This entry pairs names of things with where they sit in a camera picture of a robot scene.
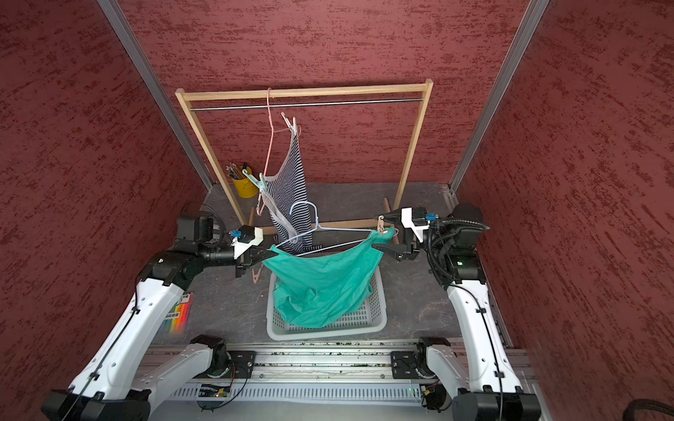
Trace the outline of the green tank top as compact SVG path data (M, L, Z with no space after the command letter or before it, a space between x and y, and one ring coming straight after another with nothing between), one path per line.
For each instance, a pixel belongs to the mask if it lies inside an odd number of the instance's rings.
M321 329L357 312L372 295L371 279L384 256L375 246L394 235L392 227L372 232L355 247L320 257L298 257L272 247L277 255L264 265L277 277L275 310L284 322L305 329Z

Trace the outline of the pink clothespin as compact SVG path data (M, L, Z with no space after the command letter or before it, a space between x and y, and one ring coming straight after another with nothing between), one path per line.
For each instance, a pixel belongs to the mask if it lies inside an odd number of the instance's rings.
M384 226L384 216L380 215L377 217L377 232L379 234L386 233L386 228Z
M250 269L250 273L252 275L252 280L254 284L258 284L258 282L260 281L263 269L264 269L263 265L260 265L257 268Z

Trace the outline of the light blue wire hanger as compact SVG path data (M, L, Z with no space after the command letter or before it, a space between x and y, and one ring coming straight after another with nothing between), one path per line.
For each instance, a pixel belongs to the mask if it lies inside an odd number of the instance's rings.
M310 254L322 250L321 247L313 243L315 233L336 232L337 235L349 233L352 237L351 242L340 243L334 245L333 248L356 245L358 243L358 240L355 240L356 233L378 233L377 217L375 219L351 219L321 223L317 206L306 200L296 201L290 206L286 215L279 212L276 219L279 240L276 247L295 255ZM389 229L395 230L390 223L384 222L384 226L386 231Z

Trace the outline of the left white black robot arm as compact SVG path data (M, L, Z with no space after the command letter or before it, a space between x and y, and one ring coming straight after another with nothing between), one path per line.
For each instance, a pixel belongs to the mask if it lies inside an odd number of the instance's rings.
M172 247L156 254L138 276L133 298L82 372L65 390L53 390L41 407L49 420L147 420L198 375L236 377L222 338L199 335L180 354L147 375L137 371L166 317L206 268L233 267L236 276L272 257L262 248L263 228L230 233L210 212L177 219Z

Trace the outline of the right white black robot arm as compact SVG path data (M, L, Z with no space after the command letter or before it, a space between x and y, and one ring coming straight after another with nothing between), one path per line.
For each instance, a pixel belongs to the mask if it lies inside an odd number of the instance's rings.
M525 391L509 361L498 334L477 242L488 231L479 208L456 205L446 217L423 207L403 208L378 217L404 238L398 245L382 247L397 261L413 260L425 253L430 273L447 293L459 323L468 368L442 355L442 347L425 341L419 348L417 367L431 373L445 390L440 410L450 410L454 420L538 420L539 398Z

